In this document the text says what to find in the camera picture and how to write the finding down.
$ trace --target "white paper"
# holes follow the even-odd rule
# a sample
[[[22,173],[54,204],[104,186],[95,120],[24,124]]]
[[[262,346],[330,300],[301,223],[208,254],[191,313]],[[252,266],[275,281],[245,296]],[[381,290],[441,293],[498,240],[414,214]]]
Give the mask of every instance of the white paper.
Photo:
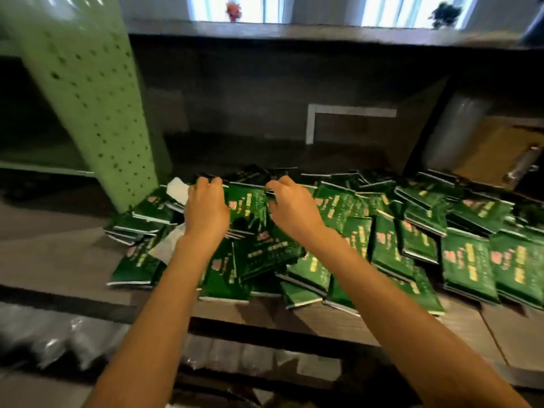
[[[179,177],[175,177],[167,186],[167,195],[182,205],[186,205],[189,198],[189,185],[183,183]]]
[[[168,262],[172,259],[173,251],[176,248],[177,240],[183,235],[185,235],[185,223],[176,227],[148,253],[168,265]]]

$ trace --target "green pillar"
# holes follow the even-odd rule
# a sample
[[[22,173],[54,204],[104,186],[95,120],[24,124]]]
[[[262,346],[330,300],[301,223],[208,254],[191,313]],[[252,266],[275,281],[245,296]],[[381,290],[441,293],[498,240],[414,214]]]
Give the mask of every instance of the green pillar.
[[[118,1],[0,0],[0,12],[25,67],[117,210],[138,203],[158,179]],[[167,153],[162,159],[170,164]]]

